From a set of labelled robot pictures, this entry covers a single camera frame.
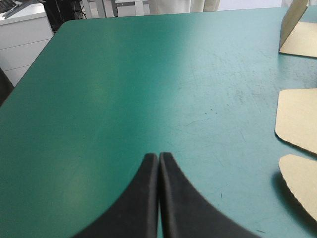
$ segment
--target table surface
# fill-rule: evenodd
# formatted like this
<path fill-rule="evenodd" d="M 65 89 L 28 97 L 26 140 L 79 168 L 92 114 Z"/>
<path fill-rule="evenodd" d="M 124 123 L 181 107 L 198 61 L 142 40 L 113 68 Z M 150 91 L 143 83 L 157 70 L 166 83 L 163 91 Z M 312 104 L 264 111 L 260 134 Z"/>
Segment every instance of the table surface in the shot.
<path fill-rule="evenodd" d="M 0 236 L 72 236 L 116 200 L 145 153 L 171 151 L 245 228 L 315 237 L 278 168 L 290 153 L 312 158 L 275 136 L 278 93 L 317 87 L 316 59 L 278 54 L 285 12 L 64 24 L 0 108 Z"/>

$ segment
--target metal frame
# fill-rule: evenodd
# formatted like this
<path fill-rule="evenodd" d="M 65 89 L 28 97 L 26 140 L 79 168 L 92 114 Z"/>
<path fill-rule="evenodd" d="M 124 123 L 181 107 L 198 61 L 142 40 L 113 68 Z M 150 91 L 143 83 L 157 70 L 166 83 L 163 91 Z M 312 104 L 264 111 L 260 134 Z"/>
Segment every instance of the metal frame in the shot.
<path fill-rule="evenodd" d="M 148 4 L 147 0 L 111 0 L 112 11 L 115 17 L 118 17 L 119 6 L 132 6 L 135 5 L 135 15 L 144 16 L 143 5 Z"/>

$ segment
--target cardboard piece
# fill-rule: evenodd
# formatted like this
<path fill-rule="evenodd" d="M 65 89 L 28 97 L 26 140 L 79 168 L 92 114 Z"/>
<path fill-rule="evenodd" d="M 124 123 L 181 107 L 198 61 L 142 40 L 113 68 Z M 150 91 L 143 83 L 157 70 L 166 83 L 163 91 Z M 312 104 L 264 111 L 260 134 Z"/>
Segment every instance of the cardboard piece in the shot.
<path fill-rule="evenodd" d="M 293 0 L 281 26 L 279 52 L 317 57 L 317 23 L 299 22 L 308 7 L 308 0 Z"/>
<path fill-rule="evenodd" d="M 317 221 L 317 161 L 286 155 L 278 165 L 292 194 Z"/>
<path fill-rule="evenodd" d="M 317 154 L 317 88 L 279 93 L 275 132 L 282 140 Z"/>

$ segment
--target white drawer front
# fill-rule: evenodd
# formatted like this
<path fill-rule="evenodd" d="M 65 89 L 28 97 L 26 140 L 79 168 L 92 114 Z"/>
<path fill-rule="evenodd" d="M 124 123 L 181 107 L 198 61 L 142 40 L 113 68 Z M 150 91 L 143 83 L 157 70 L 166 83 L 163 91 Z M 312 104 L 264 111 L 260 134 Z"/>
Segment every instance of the white drawer front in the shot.
<path fill-rule="evenodd" d="M 0 50 L 0 67 L 3 71 L 31 65 L 49 40 Z"/>
<path fill-rule="evenodd" d="M 21 67 L 21 68 L 15 68 L 15 69 L 5 71 L 4 73 L 6 74 L 10 82 L 13 84 L 13 86 L 15 87 L 29 67 L 30 65 Z"/>
<path fill-rule="evenodd" d="M 0 25 L 0 50 L 53 37 L 46 17 Z"/>

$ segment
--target person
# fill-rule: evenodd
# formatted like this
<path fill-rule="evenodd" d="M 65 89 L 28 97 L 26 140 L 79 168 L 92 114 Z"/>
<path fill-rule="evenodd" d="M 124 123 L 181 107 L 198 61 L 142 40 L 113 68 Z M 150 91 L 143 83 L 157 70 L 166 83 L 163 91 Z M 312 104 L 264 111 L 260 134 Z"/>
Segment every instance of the person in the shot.
<path fill-rule="evenodd" d="M 220 0 L 149 0 L 151 15 L 217 11 Z"/>
<path fill-rule="evenodd" d="M 281 6 L 290 6 L 293 0 L 282 0 Z M 317 0 L 310 0 L 309 5 L 317 5 Z"/>

